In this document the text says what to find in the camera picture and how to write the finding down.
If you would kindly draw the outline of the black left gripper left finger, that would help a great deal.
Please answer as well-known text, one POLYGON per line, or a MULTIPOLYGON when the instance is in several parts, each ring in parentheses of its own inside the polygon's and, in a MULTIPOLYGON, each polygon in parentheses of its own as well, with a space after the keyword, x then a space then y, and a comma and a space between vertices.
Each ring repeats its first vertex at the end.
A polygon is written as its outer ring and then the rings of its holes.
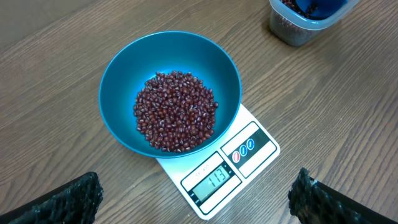
POLYGON ((96 172, 87 172, 39 198, 1 215, 1 223, 92 224, 103 200, 96 172))

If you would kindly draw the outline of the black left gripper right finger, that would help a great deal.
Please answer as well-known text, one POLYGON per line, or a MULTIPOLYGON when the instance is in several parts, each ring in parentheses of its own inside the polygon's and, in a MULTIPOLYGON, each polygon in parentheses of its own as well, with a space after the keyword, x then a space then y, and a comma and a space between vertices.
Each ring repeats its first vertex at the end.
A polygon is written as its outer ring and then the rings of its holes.
POLYGON ((301 168, 288 192, 290 214, 306 224, 397 224, 309 176, 301 168))

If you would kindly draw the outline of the blue plastic scoop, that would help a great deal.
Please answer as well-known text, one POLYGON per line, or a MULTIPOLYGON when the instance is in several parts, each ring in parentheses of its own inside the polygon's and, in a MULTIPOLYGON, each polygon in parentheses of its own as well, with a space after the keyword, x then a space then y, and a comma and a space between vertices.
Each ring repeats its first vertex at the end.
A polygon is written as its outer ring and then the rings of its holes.
POLYGON ((323 20, 336 13, 347 0, 293 0, 294 6, 311 20, 323 20))

